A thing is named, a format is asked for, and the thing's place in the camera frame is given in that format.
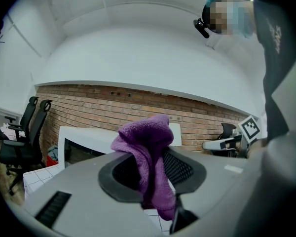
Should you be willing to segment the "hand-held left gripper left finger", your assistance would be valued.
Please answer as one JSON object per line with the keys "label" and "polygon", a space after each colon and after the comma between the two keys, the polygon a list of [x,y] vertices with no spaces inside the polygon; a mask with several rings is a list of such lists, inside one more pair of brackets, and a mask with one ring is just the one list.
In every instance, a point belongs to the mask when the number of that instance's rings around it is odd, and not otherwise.
{"label": "hand-held left gripper left finger", "polygon": [[161,237],[138,203],[118,202],[99,185],[98,174],[107,163],[123,156],[116,152],[66,167],[30,194],[24,210],[35,217],[58,191],[71,194],[52,230],[69,237]]}

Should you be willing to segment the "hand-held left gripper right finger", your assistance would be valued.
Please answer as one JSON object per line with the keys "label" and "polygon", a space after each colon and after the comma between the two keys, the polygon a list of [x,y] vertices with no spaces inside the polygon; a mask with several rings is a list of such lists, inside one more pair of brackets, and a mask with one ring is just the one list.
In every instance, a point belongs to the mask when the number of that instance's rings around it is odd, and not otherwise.
{"label": "hand-held left gripper right finger", "polygon": [[165,172],[176,191],[170,233],[257,234],[260,220],[251,198],[262,156],[262,150],[239,159],[165,149]]}

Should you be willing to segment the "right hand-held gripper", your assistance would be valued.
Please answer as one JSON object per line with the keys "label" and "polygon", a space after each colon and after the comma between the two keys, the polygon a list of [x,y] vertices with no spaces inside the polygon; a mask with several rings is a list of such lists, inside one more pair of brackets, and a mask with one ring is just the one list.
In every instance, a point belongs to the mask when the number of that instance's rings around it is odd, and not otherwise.
{"label": "right hand-held gripper", "polygon": [[204,150],[228,151],[227,156],[232,158],[248,158],[251,144],[257,140],[260,128],[256,120],[249,116],[237,125],[222,123],[223,133],[219,140],[202,143]]}

